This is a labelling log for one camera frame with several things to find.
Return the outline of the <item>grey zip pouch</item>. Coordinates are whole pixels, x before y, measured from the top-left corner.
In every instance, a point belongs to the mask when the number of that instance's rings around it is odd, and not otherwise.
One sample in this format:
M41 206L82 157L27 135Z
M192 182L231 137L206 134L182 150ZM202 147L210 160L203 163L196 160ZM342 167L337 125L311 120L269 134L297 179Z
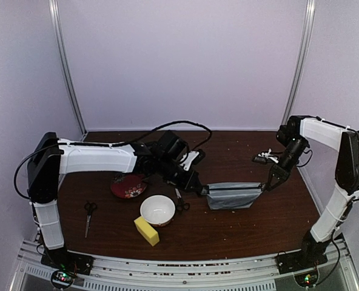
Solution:
M248 209L263 193L264 186L258 182L219 182L204 186L211 210Z

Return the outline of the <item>black handled scissors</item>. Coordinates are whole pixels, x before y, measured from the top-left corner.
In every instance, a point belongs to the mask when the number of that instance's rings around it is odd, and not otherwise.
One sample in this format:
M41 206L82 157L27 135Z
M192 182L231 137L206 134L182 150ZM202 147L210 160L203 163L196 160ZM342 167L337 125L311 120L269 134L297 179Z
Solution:
M87 218L86 218L86 227L85 227L85 233L84 237L87 238L89 234L90 224L92 220L92 215L94 211L97 209L97 204L95 202L89 202L87 201L84 205L84 209L87 212Z
M180 191L178 189L175 189L175 193L177 198L176 212L182 214L184 210L188 211L190 209L190 204L183 200L183 197L181 196Z

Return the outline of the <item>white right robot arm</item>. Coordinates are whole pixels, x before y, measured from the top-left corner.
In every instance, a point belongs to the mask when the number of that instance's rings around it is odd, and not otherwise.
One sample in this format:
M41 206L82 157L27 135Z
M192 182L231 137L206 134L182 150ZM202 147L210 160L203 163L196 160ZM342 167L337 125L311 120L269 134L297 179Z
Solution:
M284 152L269 171L264 190L271 191L290 177L300 156L313 140L337 151L333 194L318 221L306 233L296 261L310 267L331 242L334 233L345 222L352 206L359 201L359 130L313 116L290 116L277 131Z

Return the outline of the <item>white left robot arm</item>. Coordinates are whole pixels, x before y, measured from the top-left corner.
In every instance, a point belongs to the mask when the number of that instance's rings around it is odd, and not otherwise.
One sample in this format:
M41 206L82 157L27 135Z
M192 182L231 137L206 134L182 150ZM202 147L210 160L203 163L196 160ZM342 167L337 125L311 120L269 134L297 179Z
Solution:
M189 150L187 143L171 131L148 143L71 141L47 132L23 163L27 164L28 199L50 261L59 269L67 269L73 262L72 254L63 249L57 203L59 176L78 172L158 175L179 190L199 193L203 185L193 167L204 157L203 150Z

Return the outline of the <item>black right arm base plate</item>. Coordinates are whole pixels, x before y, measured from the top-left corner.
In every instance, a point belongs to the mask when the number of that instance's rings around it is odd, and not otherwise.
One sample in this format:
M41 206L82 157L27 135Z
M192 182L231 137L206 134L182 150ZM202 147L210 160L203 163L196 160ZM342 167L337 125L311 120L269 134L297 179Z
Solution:
M278 253L275 259L280 275L315 268L316 266L328 262L325 254L320 254L314 258L310 258L306 257L302 250L290 253Z

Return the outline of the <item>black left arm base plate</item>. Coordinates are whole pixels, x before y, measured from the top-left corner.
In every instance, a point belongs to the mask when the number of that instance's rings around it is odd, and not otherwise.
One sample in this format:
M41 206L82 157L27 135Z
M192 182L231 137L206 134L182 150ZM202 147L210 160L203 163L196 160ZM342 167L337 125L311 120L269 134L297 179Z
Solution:
M41 258L41 264L78 275L90 275L93 257L69 252L66 249L47 250Z

